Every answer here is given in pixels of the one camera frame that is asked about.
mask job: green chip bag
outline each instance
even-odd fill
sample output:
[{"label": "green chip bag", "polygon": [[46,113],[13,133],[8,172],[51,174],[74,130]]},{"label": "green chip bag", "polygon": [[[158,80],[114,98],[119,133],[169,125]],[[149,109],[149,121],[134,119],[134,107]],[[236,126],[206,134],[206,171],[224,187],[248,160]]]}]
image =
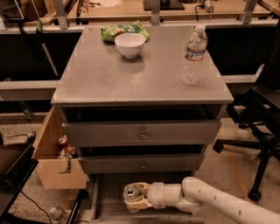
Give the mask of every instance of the green chip bag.
[{"label": "green chip bag", "polygon": [[149,33],[139,21],[132,24],[105,25],[101,28],[102,39],[108,42],[114,42],[115,37],[122,33],[139,33],[145,37],[146,41],[149,39]]}]

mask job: bowl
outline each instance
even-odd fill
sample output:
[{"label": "bowl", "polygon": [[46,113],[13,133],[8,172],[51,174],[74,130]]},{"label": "bowl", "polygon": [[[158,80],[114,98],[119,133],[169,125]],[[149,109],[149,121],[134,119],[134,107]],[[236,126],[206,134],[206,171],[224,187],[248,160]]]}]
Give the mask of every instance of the bowl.
[{"label": "bowl", "polygon": [[116,36],[115,46],[125,58],[135,58],[143,49],[145,37],[138,33],[124,33]]}]

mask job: brown box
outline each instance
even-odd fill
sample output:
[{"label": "brown box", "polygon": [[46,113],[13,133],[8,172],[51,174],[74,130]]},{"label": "brown box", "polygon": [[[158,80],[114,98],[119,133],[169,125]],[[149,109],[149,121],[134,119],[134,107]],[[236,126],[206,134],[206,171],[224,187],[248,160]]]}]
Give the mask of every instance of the brown box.
[{"label": "brown box", "polygon": [[57,159],[60,153],[59,139],[64,136],[61,128],[62,121],[55,108],[46,115],[41,131],[33,144],[33,158],[38,160],[36,172],[45,189],[84,189],[87,176],[83,172],[78,159]]}]

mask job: floor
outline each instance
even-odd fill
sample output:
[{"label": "floor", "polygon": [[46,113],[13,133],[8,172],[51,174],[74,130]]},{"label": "floor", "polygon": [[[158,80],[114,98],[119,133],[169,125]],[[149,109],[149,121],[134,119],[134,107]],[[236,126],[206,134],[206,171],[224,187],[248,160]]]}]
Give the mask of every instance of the floor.
[{"label": "floor", "polygon": [[[27,122],[27,119],[23,114],[1,114],[0,132],[5,136],[17,134],[30,135],[34,130],[39,132],[45,115],[46,114],[44,113],[37,113],[32,122]],[[234,124],[230,118],[226,117],[222,119],[222,127],[219,132],[219,137],[244,140],[250,140],[253,138],[249,130],[238,129],[236,124]],[[25,137],[5,137],[3,140],[5,144],[14,142],[18,143],[24,142]],[[226,146],[224,151],[221,154],[218,154],[213,151],[212,145],[209,145],[206,149],[205,159],[202,166],[196,171],[194,176],[226,193],[230,193],[240,199],[249,201],[247,193],[252,186],[259,163],[256,155],[257,151],[245,150],[233,146]],[[262,180],[260,188],[262,198],[256,204],[280,214],[279,174],[280,163],[272,158],[269,161],[265,177]],[[89,197],[83,200],[81,210],[76,219],[80,220],[79,223],[90,222],[93,188],[91,185],[88,186]],[[61,206],[68,213],[70,212],[78,192],[77,190],[46,190],[42,186],[36,172],[31,175],[23,191],[47,212],[49,212],[51,207]],[[39,210],[34,203],[29,201],[22,193],[18,195],[17,200],[10,209],[10,213],[17,217],[50,223],[46,214]],[[209,205],[206,205],[204,211],[197,212],[194,216],[203,217],[207,224],[235,223],[223,213]]]}]

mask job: office chair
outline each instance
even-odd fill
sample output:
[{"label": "office chair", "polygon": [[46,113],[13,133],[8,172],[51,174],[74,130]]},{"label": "office chair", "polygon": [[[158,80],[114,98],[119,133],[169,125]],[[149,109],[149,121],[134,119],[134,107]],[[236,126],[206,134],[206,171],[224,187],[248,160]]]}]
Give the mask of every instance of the office chair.
[{"label": "office chair", "polygon": [[[248,197],[253,201],[258,201],[262,194],[259,186],[263,179],[263,174],[270,160],[275,157],[280,161],[280,20],[276,26],[274,44],[268,61],[263,70],[250,88],[241,98],[241,105],[245,109],[238,114],[235,110],[235,101],[227,105],[227,112],[235,123],[239,123],[239,128],[250,128],[258,142],[235,141],[217,139],[213,149],[218,153],[223,150],[223,144],[240,146],[260,150],[258,157],[261,159],[255,182],[248,193]],[[259,130],[259,125],[265,125],[269,133]]]}]

